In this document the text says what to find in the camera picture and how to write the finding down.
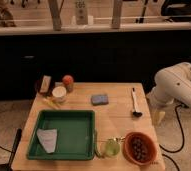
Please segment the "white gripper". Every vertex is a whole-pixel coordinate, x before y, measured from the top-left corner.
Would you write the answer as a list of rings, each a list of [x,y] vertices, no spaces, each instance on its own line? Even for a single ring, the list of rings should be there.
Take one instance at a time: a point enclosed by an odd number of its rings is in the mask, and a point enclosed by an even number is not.
[[[151,111],[154,112],[153,124],[157,126],[165,117],[165,112],[161,110],[171,105],[174,98],[160,88],[153,88],[146,97]]]

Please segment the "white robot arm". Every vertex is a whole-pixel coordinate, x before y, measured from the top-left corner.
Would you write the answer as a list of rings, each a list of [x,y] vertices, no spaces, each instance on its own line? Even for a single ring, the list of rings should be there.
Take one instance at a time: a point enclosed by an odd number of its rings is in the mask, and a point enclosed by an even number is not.
[[[153,125],[159,125],[164,108],[178,100],[191,109],[191,63],[182,62],[159,70],[154,76],[155,86],[147,94]]]

